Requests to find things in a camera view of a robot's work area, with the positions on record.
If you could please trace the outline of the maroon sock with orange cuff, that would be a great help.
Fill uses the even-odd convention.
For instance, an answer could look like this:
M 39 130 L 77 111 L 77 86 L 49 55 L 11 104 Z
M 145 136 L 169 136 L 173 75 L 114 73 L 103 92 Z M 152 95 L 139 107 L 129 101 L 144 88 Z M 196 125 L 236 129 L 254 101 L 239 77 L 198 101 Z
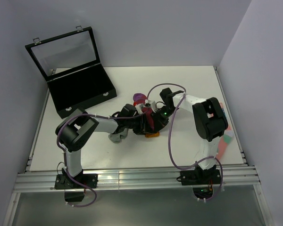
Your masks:
M 133 95 L 133 105 L 136 106 L 137 104 L 146 104 L 146 100 L 148 98 L 142 94 L 142 93 L 135 93 Z M 150 132 L 146 132 L 145 137 L 146 138 L 151 138 L 151 137 L 158 137 L 159 136 L 159 131 L 158 132 L 154 132 L 154 121 L 153 118 L 151 116 L 152 113 L 152 109 L 150 108 L 146 115 L 146 122 L 148 123 L 149 127 L 151 128 Z

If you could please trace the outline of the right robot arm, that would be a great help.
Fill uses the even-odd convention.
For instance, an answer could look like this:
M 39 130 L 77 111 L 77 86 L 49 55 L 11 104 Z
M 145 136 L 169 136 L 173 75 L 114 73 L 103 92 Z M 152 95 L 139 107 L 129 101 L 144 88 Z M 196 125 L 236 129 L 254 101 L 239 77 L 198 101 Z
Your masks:
M 179 170 L 188 170 L 192 167 L 200 169 L 195 171 L 197 182 L 204 184 L 211 178 L 209 170 L 216 167 L 220 161 L 216 158 L 218 144 L 228 128 L 228 121 L 217 98 L 208 99 L 186 94 L 186 90 L 172 92 L 170 88 L 163 89 L 160 97 L 165 104 L 166 110 L 161 114 L 163 117 L 171 117 L 168 131 L 168 154 L 173 166 Z M 200 151 L 196 162 L 188 167 L 178 166 L 172 156 L 171 135 L 175 115 L 179 109 L 191 112 L 194 117 L 196 131 L 201 138 Z

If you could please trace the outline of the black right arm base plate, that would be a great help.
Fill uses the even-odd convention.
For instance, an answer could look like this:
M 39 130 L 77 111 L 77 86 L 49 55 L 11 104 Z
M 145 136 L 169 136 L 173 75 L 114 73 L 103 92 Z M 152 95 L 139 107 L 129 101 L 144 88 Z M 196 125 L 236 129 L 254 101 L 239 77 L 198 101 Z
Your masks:
M 210 182 L 216 185 L 221 182 L 221 174 L 218 169 L 210 173 L 199 170 L 182 170 L 180 171 L 178 181 L 181 182 L 183 186 L 208 185 Z

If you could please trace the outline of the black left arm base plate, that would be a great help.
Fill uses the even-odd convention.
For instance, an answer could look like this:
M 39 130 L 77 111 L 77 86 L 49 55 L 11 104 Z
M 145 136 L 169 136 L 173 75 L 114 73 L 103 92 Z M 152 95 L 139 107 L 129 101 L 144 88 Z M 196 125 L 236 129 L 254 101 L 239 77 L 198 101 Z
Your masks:
M 56 176 L 56 182 L 54 185 L 54 189 L 56 190 L 67 190 L 67 189 L 83 189 L 86 187 L 96 188 L 98 182 L 97 174 L 82 174 L 79 177 L 75 177 L 74 182 L 71 180 L 68 175 L 58 174 Z

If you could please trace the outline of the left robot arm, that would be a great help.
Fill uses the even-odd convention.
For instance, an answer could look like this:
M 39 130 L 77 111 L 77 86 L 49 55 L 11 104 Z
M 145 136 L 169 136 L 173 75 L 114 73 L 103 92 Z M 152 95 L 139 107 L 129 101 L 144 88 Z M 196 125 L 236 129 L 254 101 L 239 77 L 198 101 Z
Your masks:
M 56 128 L 57 145 L 63 150 L 65 182 L 71 188 L 82 184 L 83 168 L 81 149 L 94 132 L 104 132 L 113 143 L 120 143 L 128 135 L 129 129 L 144 124 L 146 113 L 139 114 L 133 105 L 126 104 L 117 117 L 88 114 L 77 108 Z

